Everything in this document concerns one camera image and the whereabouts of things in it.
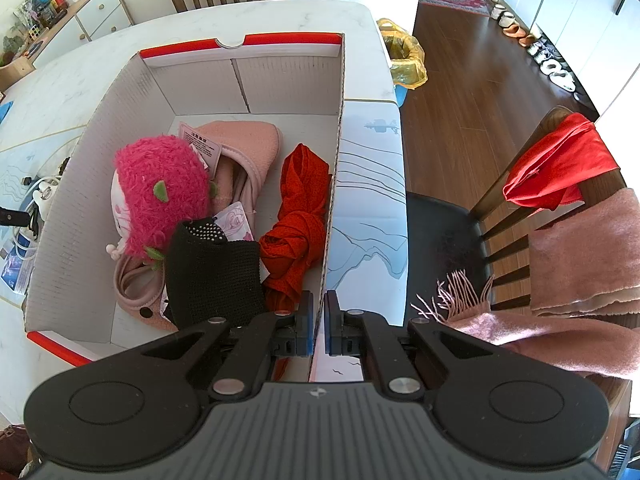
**red cloth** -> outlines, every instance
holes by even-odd
[[[263,285],[272,311],[295,310],[306,270],[324,255],[328,186],[329,165],[305,145],[284,160],[278,222],[260,238],[260,257],[270,272]]]
[[[578,182],[617,168],[593,123],[571,114],[519,158],[502,192],[509,202],[553,210],[582,200]]]

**pink plush toy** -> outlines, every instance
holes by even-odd
[[[197,151],[174,136],[146,137],[116,153],[111,208],[117,246],[114,260],[125,253],[162,260],[179,222],[207,216],[209,175]]]

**scarf fringe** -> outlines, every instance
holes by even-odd
[[[478,298],[473,285],[471,285],[466,276],[466,270],[456,270],[451,274],[447,274],[447,288],[445,288],[444,282],[438,281],[438,298],[440,301],[437,304],[433,297],[431,297],[431,304],[429,304],[416,294],[424,308],[420,308],[413,303],[411,303],[411,306],[418,311],[420,316],[424,316],[427,319],[433,317],[437,322],[444,323],[447,319],[462,314],[465,310],[486,301],[493,283],[494,275],[491,275],[486,280],[480,298]],[[447,317],[444,317],[438,311],[439,308],[447,311]]]

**brown bag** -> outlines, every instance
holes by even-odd
[[[29,444],[24,426],[7,426],[0,431],[0,470],[19,476],[27,465]]]

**trash can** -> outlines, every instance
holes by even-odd
[[[398,106],[402,106],[407,90],[414,90],[427,81],[424,67],[424,50],[411,34],[388,18],[376,22],[386,51],[391,58],[391,77],[393,79]]]

